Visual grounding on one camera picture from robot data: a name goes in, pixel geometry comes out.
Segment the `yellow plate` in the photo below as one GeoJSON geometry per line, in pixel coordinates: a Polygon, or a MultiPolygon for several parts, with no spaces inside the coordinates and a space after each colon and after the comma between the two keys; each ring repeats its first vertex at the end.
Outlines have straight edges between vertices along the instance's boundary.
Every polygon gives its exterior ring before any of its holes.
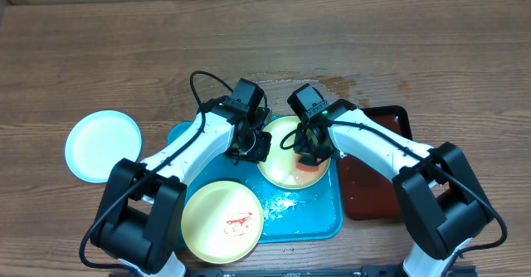
{"type": "Polygon", "coordinates": [[[188,249],[199,259],[228,264],[248,255],[264,226],[261,203],[246,186],[211,182],[188,200],[181,231],[188,249]]]}
{"type": "Polygon", "coordinates": [[[278,187],[302,189],[315,184],[328,170],[330,160],[319,166],[300,163],[301,156],[291,148],[280,147],[281,140],[297,128],[300,120],[296,116],[285,116],[267,124],[263,131],[271,135],[270,150],[264,162],[258,163],[261,173],[278,187]]]}

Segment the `red and black sponge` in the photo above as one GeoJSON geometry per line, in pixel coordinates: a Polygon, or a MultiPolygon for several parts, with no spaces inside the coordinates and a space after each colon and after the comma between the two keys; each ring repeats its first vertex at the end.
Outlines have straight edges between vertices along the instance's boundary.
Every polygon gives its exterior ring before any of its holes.
{"type": "Polygon", "coordinates": [[[316,173],[319,171],[319,166],[304,164],[300,161],[300,158],[295,163],[295,168],[306,173],[316,173]]]}

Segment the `light blue plate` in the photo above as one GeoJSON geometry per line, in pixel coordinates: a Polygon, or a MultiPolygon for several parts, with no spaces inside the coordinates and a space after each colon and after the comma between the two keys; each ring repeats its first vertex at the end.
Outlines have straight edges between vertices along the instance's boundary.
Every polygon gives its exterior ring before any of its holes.
{"type": "Polygon", "coordinates": [[[70,131],[65,160],[79,179],[103,183],[118,161],[136,161],[141,149],[142,135],[132,118],[116,110],[101,110],[85,116],[70,131]]]}

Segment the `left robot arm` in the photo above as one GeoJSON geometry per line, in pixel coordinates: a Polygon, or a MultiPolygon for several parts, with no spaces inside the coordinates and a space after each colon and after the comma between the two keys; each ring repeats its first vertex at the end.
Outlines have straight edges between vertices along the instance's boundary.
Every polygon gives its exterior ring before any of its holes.
{"type": "Polygon", "coordinates": [[[128,276],[183,276],[184,264],[174,251],[188,186],[218,155],[258,163],[266,160],[270,119],[264,90],[241,79],[229,95],[198,104],[191,126],[166,148],[136,163],[126,158],[112,168],[93,225],[79,249],[88,243],[117,263],[111,269],[128,276]]]}

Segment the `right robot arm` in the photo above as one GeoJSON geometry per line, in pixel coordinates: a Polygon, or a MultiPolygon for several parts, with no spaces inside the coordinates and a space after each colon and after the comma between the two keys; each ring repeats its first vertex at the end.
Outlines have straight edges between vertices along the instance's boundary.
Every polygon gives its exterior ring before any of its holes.
{"type": "Polygon", "coordinates": [[[347,154],[394,187],[414,246],[406,276],[446,276],[458,255],[494,219],[494,210],[463,152],[452,143],[416,143],[371,120],[355,104],[327,101],[305,84],[287,100],[300,119],[291,144],[300,162],[317,166],[347,154]]]}

